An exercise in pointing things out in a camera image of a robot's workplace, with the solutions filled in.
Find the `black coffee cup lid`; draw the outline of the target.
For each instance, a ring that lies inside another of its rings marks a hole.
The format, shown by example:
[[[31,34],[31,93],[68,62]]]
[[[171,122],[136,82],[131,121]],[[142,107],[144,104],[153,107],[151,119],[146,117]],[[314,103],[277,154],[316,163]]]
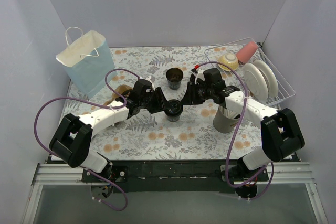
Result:
[[[176,99],[168,100],[169,107],[164,110],[167,116],[180,116],[183,112],[183,106],[181,102]]]

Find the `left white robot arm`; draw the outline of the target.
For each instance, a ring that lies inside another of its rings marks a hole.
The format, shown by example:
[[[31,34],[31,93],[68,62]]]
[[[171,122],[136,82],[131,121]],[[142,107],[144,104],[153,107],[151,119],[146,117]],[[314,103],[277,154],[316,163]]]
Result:
[[[100,182],[111,178],[110,161],[90,149],[91,139],[104,129],[137,115],[142,109],[154,114],[170,108],[160,87],[139,79],[133,89],[123,97],[117,97],[106,109],[100,108],[88,114],[67,114],[61,120],[49,148],[70,167],[84,167],[93,171]]]

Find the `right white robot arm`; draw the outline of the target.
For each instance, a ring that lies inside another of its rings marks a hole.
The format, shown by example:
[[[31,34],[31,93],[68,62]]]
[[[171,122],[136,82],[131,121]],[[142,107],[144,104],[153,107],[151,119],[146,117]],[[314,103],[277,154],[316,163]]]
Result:
[[[236,86],[228,86],[217,68],[205,71],[192,69],[182,105],[199,105],[212,100],[221,107],[236,112],[261,130],[261,146],[244,155],[227,174],[251,180],[257,171],[279,162],[302,149],[305,141],[295,114],[290,109],[277,110],[252,99]]]

